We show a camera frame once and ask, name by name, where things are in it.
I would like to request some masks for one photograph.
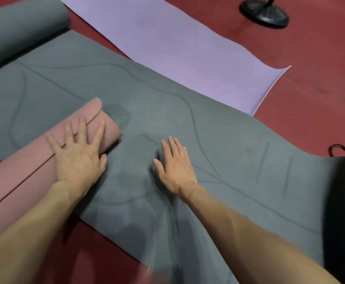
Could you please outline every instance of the left hand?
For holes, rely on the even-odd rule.
[[[103,139],[105,124],[102,122],[91,144],[87,143],[87,124],[85,118],[79,118],[78,141],[74,141],[71,122],[64,126],[64,148],[52,135],[46,138],[52,146],[56,161],[58,182],[66,185],[68,192],[78,199],[84,197],[90,187],[105,170],[106,154],[99,158],[99,147]]]

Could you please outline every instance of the forearm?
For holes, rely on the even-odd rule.
[[[241,284],[338,283],[298,248],[196,189],[184,199]]]
[[[42,200],[0,235],[0,284],[30,283],[77,201],[56,183]]]

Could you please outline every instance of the hand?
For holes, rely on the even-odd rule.
[[[68,192],[78,200],[86,195],[105,170],[106,154],[99,158],[104,130],[105,124],[102,121],[93,142],[88,144],[86,119],[79,118],[78,141],[75,142],[71,123],[68,122],[64,126],[66,141],[64,148],[61,148],[52,135],[47,135],[47,140],[56,156],[58,182],[66,184]]]
[[[169,137],[168,141],[170,147],[165,140],[162,140],[165,167],[157,159],[154,159],[153,163],[159,179],[167,189],[184,200],[189,198],[192,192],[200,186],[197,184],[187,149],[182,147],[177,138],[173,140],[172,137]]]

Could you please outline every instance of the purple yoga mat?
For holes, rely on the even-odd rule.
[[[133,61],[249,115],[288,69],[266,66],[164,0],[61,1]]]

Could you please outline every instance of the black stand base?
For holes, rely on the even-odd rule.
[[[260,25],[282,29],[289,24],[289,17],[283,9],[277,6],[266,6],[261,0],[245,0],[240,5],[240,11],[245,17]]]

